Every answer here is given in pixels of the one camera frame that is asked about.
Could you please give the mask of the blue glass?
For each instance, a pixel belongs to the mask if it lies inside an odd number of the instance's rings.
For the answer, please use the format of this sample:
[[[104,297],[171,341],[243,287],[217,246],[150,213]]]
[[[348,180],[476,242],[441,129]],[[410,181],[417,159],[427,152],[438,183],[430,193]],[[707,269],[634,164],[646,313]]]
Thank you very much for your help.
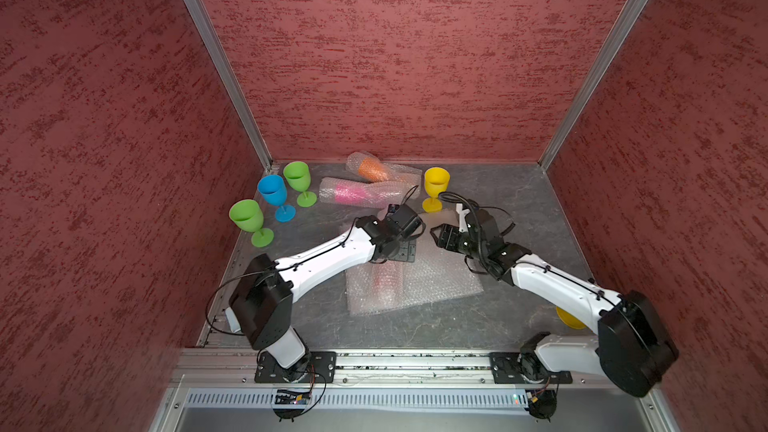
[[[287,223],[296,216],[296,209],[287,203],[287,188],[284,179],[279,175],[263,177],[257,186],[264,200],[276,208],[275,218],[280,223]]]

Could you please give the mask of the light green wine glass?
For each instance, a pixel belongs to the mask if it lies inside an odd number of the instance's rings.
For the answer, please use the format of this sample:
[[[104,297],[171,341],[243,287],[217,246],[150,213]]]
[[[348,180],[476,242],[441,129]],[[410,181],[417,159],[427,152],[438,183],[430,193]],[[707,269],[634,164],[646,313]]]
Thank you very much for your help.
[[[251,233],[251,243],[256,248],[265,248],[274,240],[274,232],[264,227],[264,214],[253,199],[236,202],[229,210],[230,220],[242,231]]]

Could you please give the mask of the yellow glass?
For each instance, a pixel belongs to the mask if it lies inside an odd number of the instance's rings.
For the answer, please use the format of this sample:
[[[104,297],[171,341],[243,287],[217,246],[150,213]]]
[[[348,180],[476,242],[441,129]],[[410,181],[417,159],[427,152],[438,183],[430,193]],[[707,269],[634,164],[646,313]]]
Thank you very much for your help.
[[[440,212],[443,204],[439,195],[445,192],[450,182],[450,173],[441,167],[432,167],[424,173],[424,190],[427,198],[422,202],[422,208],[426,213]]]

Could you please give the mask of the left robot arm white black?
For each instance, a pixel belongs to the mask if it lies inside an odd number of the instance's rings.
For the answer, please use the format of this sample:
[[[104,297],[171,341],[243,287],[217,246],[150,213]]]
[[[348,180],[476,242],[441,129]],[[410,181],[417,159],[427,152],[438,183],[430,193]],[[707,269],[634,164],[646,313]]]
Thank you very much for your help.
[[[305,252],[272,260],[262,254],[246,272],[222,283],[234,289],[225,315],[228,327],[210,329],[244,337],[252,349],[269,354],[286,372],[308,371],[311,353],[292,325],[292,309],[313,288],[350,268],[391,261],[403,245],[416,240],[425,224],[409,206],[391,205],[384,217],[354,219],[338,237]]]

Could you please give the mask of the pink glass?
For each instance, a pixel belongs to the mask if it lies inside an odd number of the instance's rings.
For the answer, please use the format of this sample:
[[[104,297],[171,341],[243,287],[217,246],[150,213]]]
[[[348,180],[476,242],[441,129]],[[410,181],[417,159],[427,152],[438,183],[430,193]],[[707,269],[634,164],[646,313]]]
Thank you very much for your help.
[[[325,177],[317,193],[322,203],[382,209],[400,203],[412,185],[397,181],[363,183]]]

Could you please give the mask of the red glass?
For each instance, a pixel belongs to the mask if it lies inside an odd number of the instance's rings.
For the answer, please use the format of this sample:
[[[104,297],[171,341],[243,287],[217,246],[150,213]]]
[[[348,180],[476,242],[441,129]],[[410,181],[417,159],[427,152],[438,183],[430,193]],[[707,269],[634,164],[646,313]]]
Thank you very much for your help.
[[[402,261],[387,261],[372,266],[367,313],[379,314],[411,305],[412,297],[408,289],[411,267],[411,262]]]

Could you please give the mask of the dark green glass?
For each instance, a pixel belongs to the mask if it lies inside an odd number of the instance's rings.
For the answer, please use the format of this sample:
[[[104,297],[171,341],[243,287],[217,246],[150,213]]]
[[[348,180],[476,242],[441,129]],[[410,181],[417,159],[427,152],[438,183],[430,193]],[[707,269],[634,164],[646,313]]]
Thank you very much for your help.
[[[312,207],[317,202],[317,195],[310,190],[311,173],[307,163],[294,161],[283,168],[283,176],[288,185],[299,193],[297,204],[302,208]]]

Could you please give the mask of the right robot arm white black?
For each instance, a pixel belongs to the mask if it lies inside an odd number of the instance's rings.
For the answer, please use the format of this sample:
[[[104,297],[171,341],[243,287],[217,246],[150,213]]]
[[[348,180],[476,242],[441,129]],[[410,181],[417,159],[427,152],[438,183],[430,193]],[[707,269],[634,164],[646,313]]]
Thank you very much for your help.
[[[476,202],[445,191],[459,224],[431,229],[435,244],[476,262],[481,273],[533,293],[572,316],[587,336],[535,335],[520,348],[518,369],[531,382],[548,372],[578,372],[610,380],[642,398],[679,358],[679,350],[651,301],[638,291],[619,293],[573,276],[531,250],[506,241],[494,217]]]

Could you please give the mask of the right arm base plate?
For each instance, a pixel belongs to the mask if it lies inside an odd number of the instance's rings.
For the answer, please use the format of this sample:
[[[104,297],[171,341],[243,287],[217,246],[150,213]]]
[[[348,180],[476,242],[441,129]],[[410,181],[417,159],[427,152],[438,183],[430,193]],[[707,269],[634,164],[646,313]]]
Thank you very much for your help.
[[[573,383],[570,372],[548,370],[534,353],[492,352],[489,361],[495,384],[543,387]]]

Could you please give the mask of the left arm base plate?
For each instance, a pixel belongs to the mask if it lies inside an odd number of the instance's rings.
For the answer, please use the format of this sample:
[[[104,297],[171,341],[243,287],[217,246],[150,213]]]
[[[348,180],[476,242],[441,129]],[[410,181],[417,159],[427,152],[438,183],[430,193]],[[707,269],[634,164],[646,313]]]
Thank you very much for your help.
[[[321,384],[334,381],[338,354],[332,351],[309,351],[296,364],[283,368],[269,353],[259,355],[254,382],[257,384]]]

